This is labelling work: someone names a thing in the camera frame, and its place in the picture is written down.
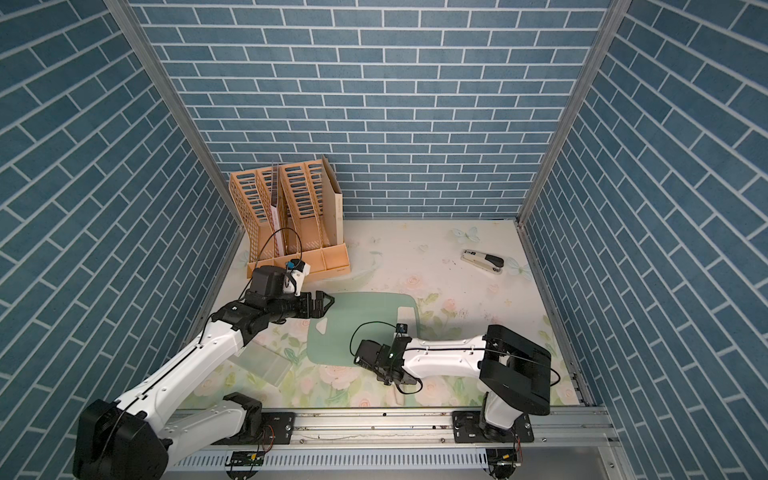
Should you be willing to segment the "mint green cutting board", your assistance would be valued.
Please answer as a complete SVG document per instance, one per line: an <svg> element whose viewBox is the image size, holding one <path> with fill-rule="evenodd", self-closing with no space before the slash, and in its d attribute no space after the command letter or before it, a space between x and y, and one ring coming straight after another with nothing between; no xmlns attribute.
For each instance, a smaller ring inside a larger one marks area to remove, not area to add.
<svg viewBox="0 0 768 480"><path fill-rule="evenodd" d="M334 297L327 316L310 323L307 355L317 365L352 367L361 341L391 344L400 306L418 310L416 300L406 294L348 292Z"/></svg>

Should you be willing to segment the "white speckled cleaver knife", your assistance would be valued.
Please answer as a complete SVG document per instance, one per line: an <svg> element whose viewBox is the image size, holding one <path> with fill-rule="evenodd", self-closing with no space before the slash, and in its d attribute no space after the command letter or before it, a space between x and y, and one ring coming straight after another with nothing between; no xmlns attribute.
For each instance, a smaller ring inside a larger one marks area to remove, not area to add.
<svg viewBox="0 0 768 480"><path fill-rule="evenodd" d="M418 336L418 310L416 307L400 306L397 310L397 323L408 325L408 334L411 338Z"/></svg>

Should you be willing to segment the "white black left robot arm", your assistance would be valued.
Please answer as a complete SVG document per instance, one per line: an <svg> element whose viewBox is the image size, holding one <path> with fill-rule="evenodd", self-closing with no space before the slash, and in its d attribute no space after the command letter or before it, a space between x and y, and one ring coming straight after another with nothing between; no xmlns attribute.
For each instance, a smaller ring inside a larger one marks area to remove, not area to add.
<svg viewBox="0 0 768 480"><path fill-rule="evenodd" d="M261 401L230 393L174 423L172 415L207 377L259 333L288 319L322 319L333 296L302 289L308 265L255 269L241 296L206 321L196 339L117 399L81 413L72 473L77 479L159 479L166 469L224 439L263 441Z"/></svg>

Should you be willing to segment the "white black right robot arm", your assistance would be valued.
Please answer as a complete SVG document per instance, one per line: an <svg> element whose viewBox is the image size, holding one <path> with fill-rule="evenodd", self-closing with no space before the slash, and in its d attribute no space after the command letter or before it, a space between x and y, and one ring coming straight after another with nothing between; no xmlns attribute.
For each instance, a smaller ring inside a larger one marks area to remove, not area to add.
<svg viewBox="0 0 768 480"><path fill-rule="evenodd" d="M522 335L498 324L482 335L448 341L412 337L403 323L394 330L389 345L350 340L354 364L381 383L397 390L416 386L424 393L431 377L475 378L486 388L480 427L499 433L511 431L524 415L550 414L551 388L560 375L550 352Z"/></svg>

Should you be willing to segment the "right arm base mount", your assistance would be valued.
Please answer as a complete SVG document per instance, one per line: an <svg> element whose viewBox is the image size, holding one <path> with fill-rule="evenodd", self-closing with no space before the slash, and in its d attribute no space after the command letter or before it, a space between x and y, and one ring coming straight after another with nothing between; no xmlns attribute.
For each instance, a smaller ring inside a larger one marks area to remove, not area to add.
<svg viewBox="0 0 768 480"><path fill-rule="evenodd" d="M451 414L454 441L469 443L533 443L530 417L520 415L510 429L493 426L482 419L480 410L457 410Z"/></svg>

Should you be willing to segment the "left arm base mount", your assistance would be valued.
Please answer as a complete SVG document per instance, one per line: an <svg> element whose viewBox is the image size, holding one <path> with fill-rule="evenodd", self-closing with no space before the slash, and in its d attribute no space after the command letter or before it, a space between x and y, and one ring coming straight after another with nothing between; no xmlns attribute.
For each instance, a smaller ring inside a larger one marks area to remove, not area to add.
<svg viewBox="0 0 768 480"><path fill-rule="evenodd" d="M237 404L244 412L245 419L240 430L224 437L214 445L288 445L293 434L296 414L289 411L267 411L262 402L240 392L223 397L224 401Z"/></svg>

